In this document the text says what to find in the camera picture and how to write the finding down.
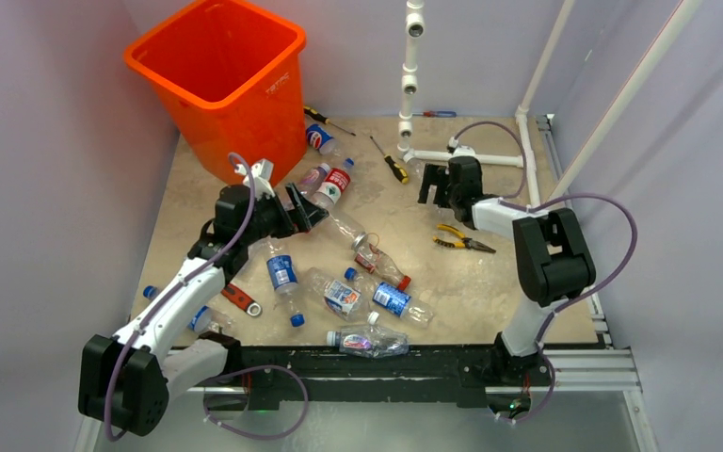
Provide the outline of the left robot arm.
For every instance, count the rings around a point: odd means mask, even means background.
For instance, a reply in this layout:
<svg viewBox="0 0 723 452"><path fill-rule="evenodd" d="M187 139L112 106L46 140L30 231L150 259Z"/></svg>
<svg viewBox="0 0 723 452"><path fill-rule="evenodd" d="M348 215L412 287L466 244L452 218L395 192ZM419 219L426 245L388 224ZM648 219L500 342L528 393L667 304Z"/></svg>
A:
<svg viewBox="0 0 723 452"><path fill-rule="evenodd" d="M214 331L173 353L185 326L232 281L249 259L249 248L265 238L307 233L329 212L287 185L292 205L275 194L243 185L223 187L215 214L182 266L133 320L116 332L93 335L81 355L78 410L103 424L109 442L125 434L146 436L160 423L170 401L209 379L230 385L245 374L241 344Z"/></svg>

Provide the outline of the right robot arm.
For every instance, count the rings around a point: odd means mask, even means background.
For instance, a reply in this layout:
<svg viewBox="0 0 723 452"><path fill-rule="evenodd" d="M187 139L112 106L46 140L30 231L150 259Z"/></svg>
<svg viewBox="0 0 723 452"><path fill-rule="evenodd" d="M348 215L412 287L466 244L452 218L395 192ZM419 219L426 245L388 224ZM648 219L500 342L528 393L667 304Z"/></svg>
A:
<svg viewBox="0 0 723 452"><path fill-rule="evenodd" d="M471 156L427 164L420 203L452 210L464 226L512 240L522 298L494 340L487 372L512 383L538 364L543 339L561 306L596 279L586 240L569 208L519 206L483 190L480 162Z"/></svg>

